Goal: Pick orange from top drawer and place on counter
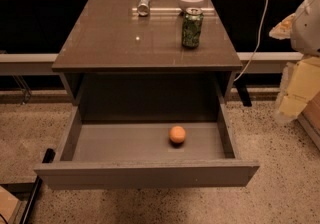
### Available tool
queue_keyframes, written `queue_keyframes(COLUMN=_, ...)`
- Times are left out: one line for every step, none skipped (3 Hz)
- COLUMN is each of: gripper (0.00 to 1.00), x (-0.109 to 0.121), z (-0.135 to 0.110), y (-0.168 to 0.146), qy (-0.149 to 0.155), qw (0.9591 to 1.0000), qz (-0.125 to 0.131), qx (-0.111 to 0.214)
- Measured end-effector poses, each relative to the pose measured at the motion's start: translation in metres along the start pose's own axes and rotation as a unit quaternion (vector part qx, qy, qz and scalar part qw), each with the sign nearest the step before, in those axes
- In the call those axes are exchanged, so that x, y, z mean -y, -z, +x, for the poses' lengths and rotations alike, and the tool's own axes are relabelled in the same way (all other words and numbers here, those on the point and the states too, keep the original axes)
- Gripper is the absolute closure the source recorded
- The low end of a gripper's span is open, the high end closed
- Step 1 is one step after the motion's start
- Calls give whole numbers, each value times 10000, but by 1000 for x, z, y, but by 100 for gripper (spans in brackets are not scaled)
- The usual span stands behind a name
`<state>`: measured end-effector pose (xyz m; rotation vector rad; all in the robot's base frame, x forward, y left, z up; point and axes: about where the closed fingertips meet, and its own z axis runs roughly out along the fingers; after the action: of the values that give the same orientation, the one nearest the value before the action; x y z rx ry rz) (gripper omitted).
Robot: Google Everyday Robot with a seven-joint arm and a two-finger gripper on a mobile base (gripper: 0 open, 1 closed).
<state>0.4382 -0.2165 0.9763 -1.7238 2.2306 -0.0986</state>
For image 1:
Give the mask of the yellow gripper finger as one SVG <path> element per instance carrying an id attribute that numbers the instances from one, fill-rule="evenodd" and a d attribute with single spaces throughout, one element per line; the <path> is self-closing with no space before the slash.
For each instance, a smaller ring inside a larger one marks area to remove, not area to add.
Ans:
<path id="1" fill-rule="evenodd" d="M 294 18 L 295 14 L 288 15 L 270 30 L 269 36 L 278 40 L 289 39 Z"/>
<path id="2" fill-rule="evenodd" d="M 275 103 L 275 119 L 281 124 L 297 119 L 319 92 L 319 57 L 304 58 L 297 63 L 288 62 L 283 69 Z"/>

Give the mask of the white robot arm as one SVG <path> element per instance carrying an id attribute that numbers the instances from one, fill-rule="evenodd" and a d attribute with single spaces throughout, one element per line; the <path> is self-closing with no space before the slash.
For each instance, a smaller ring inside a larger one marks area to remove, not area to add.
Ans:
<path id="1" fill-rule="evenodd" d="M 289 39 L 292 49 L 303 54 L 302 60 L 284 68 L 276 100 L 276 120 L 289 123 L 320 91 L 320 0 L 304 0 L 269 36 Z"/>

